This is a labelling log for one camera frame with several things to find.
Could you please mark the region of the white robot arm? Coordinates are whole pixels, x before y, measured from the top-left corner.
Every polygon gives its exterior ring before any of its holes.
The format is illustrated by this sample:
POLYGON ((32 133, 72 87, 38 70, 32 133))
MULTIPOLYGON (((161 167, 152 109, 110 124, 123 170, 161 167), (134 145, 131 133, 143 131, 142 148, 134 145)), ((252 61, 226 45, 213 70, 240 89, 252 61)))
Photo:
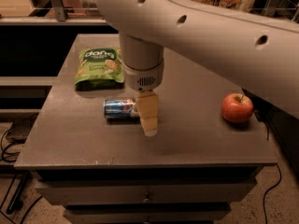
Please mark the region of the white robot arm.
POLYGON ((96 0, 118 30, 127 85, 156 89, 171 49, 299 118, 299 27, 192 0, 96 0))

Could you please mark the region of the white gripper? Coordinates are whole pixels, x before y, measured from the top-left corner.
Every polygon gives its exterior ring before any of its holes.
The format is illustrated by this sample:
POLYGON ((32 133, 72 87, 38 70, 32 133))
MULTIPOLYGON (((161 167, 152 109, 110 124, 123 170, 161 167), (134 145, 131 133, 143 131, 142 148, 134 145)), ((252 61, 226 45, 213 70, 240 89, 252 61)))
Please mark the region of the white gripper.
POLYGON ((158 131, 159 97, 152 91, 163 81, 164 62, 147 69, 132 68, 122 63, 125 84, 134 91, 141 91, 136 99, 137 110, 144 134, 153 136, 158 131))

